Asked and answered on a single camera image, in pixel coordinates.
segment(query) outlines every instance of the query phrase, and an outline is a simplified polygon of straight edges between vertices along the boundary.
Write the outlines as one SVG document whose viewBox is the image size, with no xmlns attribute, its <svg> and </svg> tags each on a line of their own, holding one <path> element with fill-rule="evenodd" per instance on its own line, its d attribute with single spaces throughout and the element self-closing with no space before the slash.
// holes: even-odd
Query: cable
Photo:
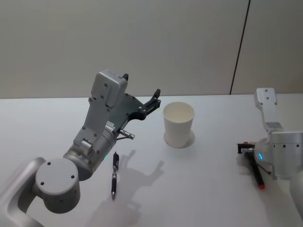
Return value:
<svg viewBox="0 0 303 227">
<path fill-rule="evenodd" d="M 268 175 L 271 175 L 271 172 L 270 171 L 267 171 L 263 166 L 261 166 L 259 163 L 257 163 L 257 165 L 263 169 Z"/>
</svg>

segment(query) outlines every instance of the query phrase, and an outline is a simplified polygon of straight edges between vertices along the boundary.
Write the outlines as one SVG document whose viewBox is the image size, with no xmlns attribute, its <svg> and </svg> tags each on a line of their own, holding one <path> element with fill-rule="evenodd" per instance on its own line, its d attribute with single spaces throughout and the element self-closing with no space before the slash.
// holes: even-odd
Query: pen clip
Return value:
<svg viewBox="0 0 303 227">
<path fill-rule="evenodd" d="M 119 155 L 115 152 L 113 158 L 113 168 L 119 169 Z"/>
</svg>

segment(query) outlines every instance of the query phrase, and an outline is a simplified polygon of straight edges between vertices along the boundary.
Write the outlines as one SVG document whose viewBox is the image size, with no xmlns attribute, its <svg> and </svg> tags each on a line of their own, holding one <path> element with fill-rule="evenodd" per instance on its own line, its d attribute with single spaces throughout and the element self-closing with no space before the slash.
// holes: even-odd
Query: pen tip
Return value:
<svg viewBox="0 0 303 227">
<path fill-rule="evenodd" d="M 112 192 L 112 199 L 114 200 L 116 197 L 116 193 L 115 192 Z"/>
</svg>

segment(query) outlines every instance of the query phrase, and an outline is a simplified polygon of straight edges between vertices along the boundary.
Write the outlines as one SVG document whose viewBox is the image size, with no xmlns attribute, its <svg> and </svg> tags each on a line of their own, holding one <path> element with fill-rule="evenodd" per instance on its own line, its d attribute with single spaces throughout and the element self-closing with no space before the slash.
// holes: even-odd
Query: table surface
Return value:
<svg viewBox="0 0 303 227">
<path fill-rule="evenodd" d="M 147 97 L 139 98 L 142 102 Z M 167 96 L 160 109 L 125 128 L 134 140 L 116 143 L 94 175 L 80 183 L 81 199 L 53 214 L 35 198 L 28 214 L 45 227 L 303 227 L 289 182 L 262 172 L 260 191 L 236 144 L 266 137 L 253 95 Z M 286 130 L 303 129 L 303 94 L 277 95 Z M 196 111 L 194 139 L 176 149 L 163 140 L 162 111 L 184 101 Z M 0 184 L 26 160 L 62 157 L 88 110 L 87 98 L 0 100 Z M 112 155 L 120 155 L 116 200 L 110 197 Z"/>
</svg>

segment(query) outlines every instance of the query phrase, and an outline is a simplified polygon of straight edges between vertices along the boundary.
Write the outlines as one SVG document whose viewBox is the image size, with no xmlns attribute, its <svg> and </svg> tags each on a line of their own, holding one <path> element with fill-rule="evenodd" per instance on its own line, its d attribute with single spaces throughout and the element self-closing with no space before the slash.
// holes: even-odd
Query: black pen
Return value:
<svg viewBox="0 0 303 227">
<path fill-rule="evenodd" d="M 260 173 L 260 170 L 258 168 L 258 164 L 255 160 L 255 155 L 254 153 L 246 153 L 245 154 L 246 158 L 249 160 L 249 163 L 250 163 L 250 166 L 251 166 L 251 169 L 252 169 L 252 172 L 254 174 L 254 177 L 256 179 L 256 182 L 258 184 L 258 187 L 260 190 L 263 190 L 265 189 L 265 184 L 264 184 L 264 181 L 263 181 L 263 178 L 262 178 L 262 175 Z"/>
<path fill-rule="evenodd" d="M 113 174 L 112 174 L 112 199 L 116 197 L 117 188 L 117 171 L 119 169 L 119 155 L 115 152 L 113 158 Z"/>
</svg>

